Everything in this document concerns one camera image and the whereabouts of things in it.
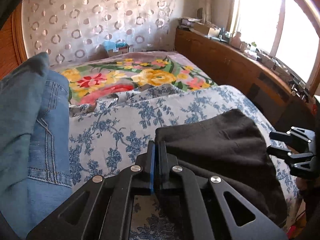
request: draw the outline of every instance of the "metal screw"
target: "metal screw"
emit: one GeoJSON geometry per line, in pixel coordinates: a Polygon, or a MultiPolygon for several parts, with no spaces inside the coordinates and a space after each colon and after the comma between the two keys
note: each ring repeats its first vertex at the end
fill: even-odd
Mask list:
{"type": "Polygon", "coordinates": [[[94,182],[94,183],[99,183],[99,182],[101,182],[102,181],[102,176],[100,176],[100,175],[97,175],[97,176],[94,176],[93,178],[92,178],[92,181],[94,182]]]}
{"type": "Polygon", "coordinates": [[[181,172],[181,171],[182,171],[182,167],[179,166],[179,165],[176,165],[176,166],[173,166],[173,167],[172,167],[172,170],[173,170],[174,172],[181,172]]]}
{"type": "Polygon", "coordinates": [[[133,165],[130,169],[134,172],[141,171],[141,167],[139,165],[133,165]]]}
{"type": "Polygon", "coordinates": [[[218,184],[218,183],[221,182],[221,178],[218,177],[218,176],[212,176],[212,177],[210,178],[210,181],[211,181],[212,183],[214,183],[214,184],[218,184]]]}

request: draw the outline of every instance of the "wallpaper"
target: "wallpaper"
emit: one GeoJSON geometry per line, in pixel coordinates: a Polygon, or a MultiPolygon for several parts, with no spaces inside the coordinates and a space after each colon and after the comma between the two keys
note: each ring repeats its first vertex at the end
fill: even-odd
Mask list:
{"type": "MultiPolygon", "coordinates": [[[[131,51],[172,50],[176,18],[185,14],[188,2],[192,1],[23,0],[27,55],[46,51],[52,66],[65,66],[106,57],[105,41],[127,43],[131,51]]],[[[184,16],[194,17],[196,10],[192,11],[184,16]]]]}

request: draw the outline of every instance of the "floral blanket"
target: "floral blanket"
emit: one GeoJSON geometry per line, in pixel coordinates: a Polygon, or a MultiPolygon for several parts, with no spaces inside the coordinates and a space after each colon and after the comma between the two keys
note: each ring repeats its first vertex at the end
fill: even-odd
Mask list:
{"type": "MultiPolygon", "coordinates": [[[[147,151],[156,128],[199,122],[234,108],[254,120],[267,145],[285,147],[269,139],[274,128],[246,96],[230,86],[184,92],[167,84],[113,94],[97,100],[94,107],[71,106],[69,159],[73,190],[94,175],[114,176],[132,165],[139,154],[147,151]]],[[[273,156],[271,159],[287,200],[288,227],[297,212],[298,190],[284,161],[273,156]]],[[[155,196],[135,197],[129,240],[141,239],[179,239],[155,196]]]]}
{"type": "Polygon", "coordinates": [[[216,85],[201,69],[175,52],[128,53],[60,73],[69,80],[69,101],[74,105],[94,105],[100,97],[146,84],[172,84],[183,91],[216,85]]]}

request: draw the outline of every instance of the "bed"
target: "bed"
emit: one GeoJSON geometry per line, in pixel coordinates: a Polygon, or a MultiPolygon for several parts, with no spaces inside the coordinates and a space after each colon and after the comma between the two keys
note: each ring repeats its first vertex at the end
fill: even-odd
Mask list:
{"type": "MultiPolygon", "coordinates": [[[[234,87],[217,86],[178,53],[129,53],[57,71],[69,79],[71,91],[73,191],[94,175],[114,176],[132,165],[146,152],[156,128],[206,120],[234,108],[254,120],[267,145],[285,147],[269,139],[274,128],[246,96],[234,87]],[[89,87],[81,86],[84,82],[89,87]]],[[[288,228],[299,204],[295,177],[283,160],[271,158],[287,201],[288,228]]],[[[154,196],[135,197],[129,239],[175,239],[174,225],[154,196]]]]}

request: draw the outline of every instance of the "blue jeans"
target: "blue jeans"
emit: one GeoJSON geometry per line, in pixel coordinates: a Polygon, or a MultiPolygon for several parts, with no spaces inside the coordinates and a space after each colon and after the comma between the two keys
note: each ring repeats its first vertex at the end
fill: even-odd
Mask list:
{"type": "Polygon", "coordinates": [[[40,53],[0,81],[0,211],[19,237],[71,195],[68,80],[40,53]]]}

